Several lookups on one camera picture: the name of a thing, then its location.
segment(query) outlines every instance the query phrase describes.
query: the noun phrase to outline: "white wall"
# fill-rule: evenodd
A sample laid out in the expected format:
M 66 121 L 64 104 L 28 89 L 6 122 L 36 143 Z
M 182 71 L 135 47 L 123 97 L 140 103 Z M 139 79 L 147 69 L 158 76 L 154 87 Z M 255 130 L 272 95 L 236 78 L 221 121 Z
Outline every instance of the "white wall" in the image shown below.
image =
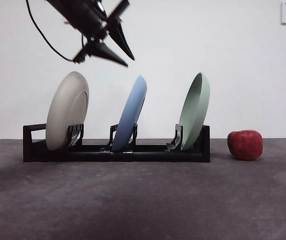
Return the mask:
M 117 3 L 103 1 L 108 13 Z M 48 39 L 72 58 L 80 34 L 46 1 L 30 4 Z M 107 39 L 128 68 L 94 57 L 78 65 L 49 49 L 25 1 L 0 0 L 0 139 L 21 139 L 23 125 L 45 123 L 55 90 L 71 71 L 90 86 L 85 138 L 108 137 L 138 75 L 148 85 L 138 137 L 172 137 L 198 72 L 211 84 L 205 123 L 212 138 L 240 129 L 286 137 L 286 26 L 279 0 L 131 0 L 122 19 L 136 61 Z

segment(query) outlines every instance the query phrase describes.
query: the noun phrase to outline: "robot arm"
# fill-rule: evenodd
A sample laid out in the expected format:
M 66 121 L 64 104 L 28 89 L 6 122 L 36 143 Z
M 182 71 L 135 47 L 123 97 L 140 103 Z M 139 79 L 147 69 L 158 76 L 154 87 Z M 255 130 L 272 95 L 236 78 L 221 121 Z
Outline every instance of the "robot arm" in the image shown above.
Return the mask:
M 85 56 L 89 55 L 128 66 L 103 43 L 107 35 L 114 40 L 127 56 L 134 60 L 134 56 L 126 43 L 121 27 L 121 19 L 119 18 L 129 5 L 128 0 L 122 0 L 109 16 L 106 15 L 101 0 L 47 1 L 67 19 L 72 27 L 87 38 L 87 44 L 74 57 L 73 62 L 81 63 L 85 60 Z

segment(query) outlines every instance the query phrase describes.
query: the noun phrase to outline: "plate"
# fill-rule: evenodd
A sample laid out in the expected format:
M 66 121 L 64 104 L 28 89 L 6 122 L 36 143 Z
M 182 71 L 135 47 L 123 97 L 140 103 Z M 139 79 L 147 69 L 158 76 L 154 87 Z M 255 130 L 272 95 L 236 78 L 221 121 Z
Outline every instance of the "plate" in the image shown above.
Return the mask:
M 209 82 L 200 72 L 189 88 L 179 119 L 179 124 L 183 126 L 182 151 L 193 147 L 201 132 L 208 108 L 209 94 Z
M 56 90 L 47 116 L 46 144 L 58 150 L 67 144 L 68 126 L 84 124 L 89 103 L 89 88 L 79 72 L 71 72 Z M 79 132 L 72 136 L 69 146 L 77 141 Z
M 139 114 L 143 107 L 146 91 L 147 85 L 145 79 L 142 76 L 138 76 L 118 123 L 112 145 L 113 152 L 120 151 L 128 144 L 133 133 L 133 126 L 137 123 Z

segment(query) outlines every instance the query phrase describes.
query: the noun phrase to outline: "apple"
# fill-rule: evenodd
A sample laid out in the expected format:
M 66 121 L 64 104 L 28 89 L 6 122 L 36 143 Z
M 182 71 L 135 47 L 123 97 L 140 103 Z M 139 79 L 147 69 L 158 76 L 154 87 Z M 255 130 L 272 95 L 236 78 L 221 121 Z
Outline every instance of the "apple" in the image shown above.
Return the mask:
M 254 160 L 263 152 L 263 139 L 255 130 L 233 131 L 227 136 L 230 153 L 239 160 Z

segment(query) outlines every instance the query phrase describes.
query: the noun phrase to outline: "black cable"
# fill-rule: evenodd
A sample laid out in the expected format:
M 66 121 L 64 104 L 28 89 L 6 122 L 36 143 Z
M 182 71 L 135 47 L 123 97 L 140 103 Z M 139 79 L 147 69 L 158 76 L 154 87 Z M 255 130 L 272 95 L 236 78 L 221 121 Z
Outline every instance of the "black cable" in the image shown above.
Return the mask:
M 32 15 L 32 12 L 31 12 L 31 9 L 29 7 L 29 2 L 28 0 L 26 0 L 26 4 L 27 4 L 27 9 L 28 9 L 28 13 L 29 13 L 29 16 L 31 17 L 32 21 L 33 21 L 33 24 L 35 25 L 35 27 L 37 28 L 37 30 L 39 31 L 39 33 L 42 35 L 43 39 L 45 40 L 45 42 L 48 44 L 48 46 L 51 47 L 51 49 L 57 53 L 59 56 L 61 56 L 63 59 L 67 60 L 67 61 L 70 61 L 70 62 L 73 62 L 73 60 L 71 59 L 68 59 L 67 57 L 64 57 L 63 55 L 61 55 L 56 49 L 54 49 L 54 47 L 50 44 L 50 42 L 46 39 L 45 35 L 43 34 L 43 32 L 39 29 L 39 27 L 37 26 L 34 18 L 33 18 L 33 15 Z

